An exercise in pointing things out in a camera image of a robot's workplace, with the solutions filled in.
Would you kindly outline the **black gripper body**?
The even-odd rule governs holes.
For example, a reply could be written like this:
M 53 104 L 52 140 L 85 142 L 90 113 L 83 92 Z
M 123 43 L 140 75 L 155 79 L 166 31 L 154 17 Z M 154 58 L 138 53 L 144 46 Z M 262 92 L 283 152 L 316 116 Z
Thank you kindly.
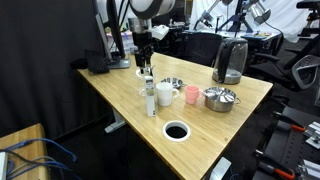
M 152 34 L 150 32 L 134 33 L 133 42 L 134 42 L 134 45 L 138 47 L 138 49 L 134 51 L 136 65 L 138 67 L 141 66 L 141 55 L 142 55 L 144 56 L 145 67 L 146 67 L 146 54 L 150 54 L 152 56 L 154 52 L 154 48 L 152 44 Z

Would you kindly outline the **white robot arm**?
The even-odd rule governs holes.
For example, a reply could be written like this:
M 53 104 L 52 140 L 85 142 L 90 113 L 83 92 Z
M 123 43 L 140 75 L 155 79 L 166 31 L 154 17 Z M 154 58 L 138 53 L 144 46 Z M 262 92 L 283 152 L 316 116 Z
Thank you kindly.
M 175 0 L 128 0 L 131 14 L 128 17 L 136 65 L 142 75 L 152 75 L 151 56 L 154 52 L 152 39 L 162 40 L 169 32 L 166 25 L 153 26 L 151 20 L 168 14 L 175 5 Z

